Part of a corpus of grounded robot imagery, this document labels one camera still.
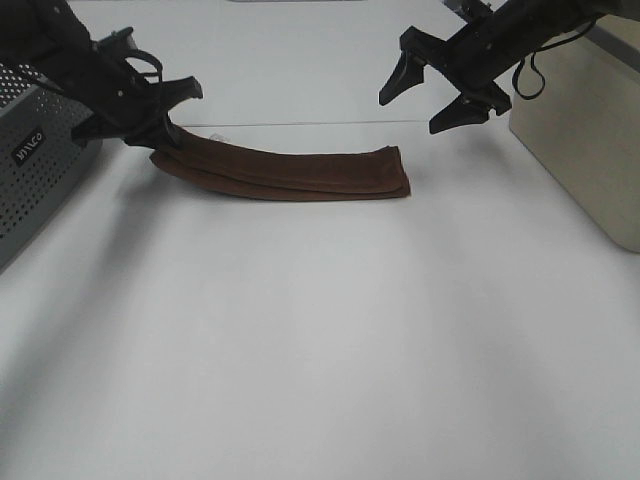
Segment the gray perforated box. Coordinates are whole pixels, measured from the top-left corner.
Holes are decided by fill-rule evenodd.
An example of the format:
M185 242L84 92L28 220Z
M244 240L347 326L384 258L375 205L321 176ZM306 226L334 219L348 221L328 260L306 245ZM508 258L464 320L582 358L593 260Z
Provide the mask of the gray perforated box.
M90 113L0 64L0 268L44 225L96 157L101 142L81 148L71 141L71 129Z

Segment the brown towel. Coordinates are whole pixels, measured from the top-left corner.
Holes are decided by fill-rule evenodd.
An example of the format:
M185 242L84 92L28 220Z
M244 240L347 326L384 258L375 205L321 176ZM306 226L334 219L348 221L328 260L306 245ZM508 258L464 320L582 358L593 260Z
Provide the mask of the brown towel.
M207 140L182 130L182 147L151 155L161 170L207 190L260 200L373 200L406 197L397 147L336 155L282 155Z

